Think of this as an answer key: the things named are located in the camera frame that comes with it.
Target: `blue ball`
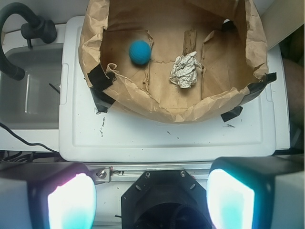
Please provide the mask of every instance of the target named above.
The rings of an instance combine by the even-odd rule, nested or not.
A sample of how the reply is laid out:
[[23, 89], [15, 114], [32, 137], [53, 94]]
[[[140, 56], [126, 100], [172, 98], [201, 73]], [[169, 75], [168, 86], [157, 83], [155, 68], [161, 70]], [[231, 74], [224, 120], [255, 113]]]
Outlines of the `blue ball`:
[[152, 50], [145, 41], [135, 41], [129, 48], [129, 57], [138, 65], [146, 64], [151, 58]]

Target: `brown paper bag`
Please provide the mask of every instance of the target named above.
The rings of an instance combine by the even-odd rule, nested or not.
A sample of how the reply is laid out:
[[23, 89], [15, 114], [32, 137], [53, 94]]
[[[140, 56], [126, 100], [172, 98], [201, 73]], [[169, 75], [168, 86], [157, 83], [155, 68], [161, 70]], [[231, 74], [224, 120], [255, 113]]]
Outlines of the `brown paper bag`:
[[[225, 19], [235, 27], [226, 29]], [[196, 85], [181, 89], [169, 77], [191, 28], [204, 70]], [[152, 48], [146, 66], [129, 58], [135, 40]], [[266, 38], [252, 0], [90, 0], [79, 61], [95, 101], [165, 123], [222, 115], [274, 80], [267, 75]]]

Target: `gray sink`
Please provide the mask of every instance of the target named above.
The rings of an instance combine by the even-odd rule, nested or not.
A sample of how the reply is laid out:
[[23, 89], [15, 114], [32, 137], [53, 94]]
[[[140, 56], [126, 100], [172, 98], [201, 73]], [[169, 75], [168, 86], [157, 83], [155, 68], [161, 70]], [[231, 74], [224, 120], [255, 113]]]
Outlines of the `gray sink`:
[[0, 74], [0, 121], [11, 129], [58, 129], [62, 43], [15, 48], [8, 60], [25, 71], [16, 81]]

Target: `faucet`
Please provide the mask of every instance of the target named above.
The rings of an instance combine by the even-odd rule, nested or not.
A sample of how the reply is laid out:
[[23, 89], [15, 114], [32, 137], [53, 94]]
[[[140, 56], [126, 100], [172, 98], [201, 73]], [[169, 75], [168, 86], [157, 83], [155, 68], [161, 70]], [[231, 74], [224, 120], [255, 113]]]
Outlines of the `faucet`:
[[[27, 40], [29, 48], [32, 48], [31, 39], [40, 38], [47, 44], [55, 41], [57, 32], [54, 22], [36, 16], [29, 7], [19, 2], [8, 4], [0, 10], [0, 34], [4, 22], [12, 14], [18, 14], [28, 22], [21, 26], [21, 34]], [[25, 71], [22, 68], [8, 61], [2, 45], [0, 45], [0, 71], [15, 80], [22, 80], [25, 75]]]

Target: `light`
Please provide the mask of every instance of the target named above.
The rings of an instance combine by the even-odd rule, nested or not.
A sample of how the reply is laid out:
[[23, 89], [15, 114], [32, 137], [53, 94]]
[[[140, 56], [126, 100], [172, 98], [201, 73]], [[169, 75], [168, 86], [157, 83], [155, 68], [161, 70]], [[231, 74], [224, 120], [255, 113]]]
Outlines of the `light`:
[[50, 229], [90, 229], [95, 216], [96, 189], [84, 173], [48, 195]]
[[254, 191], [222, 169], [207, 181], [207, 205], [217, 229], [251, 229]]

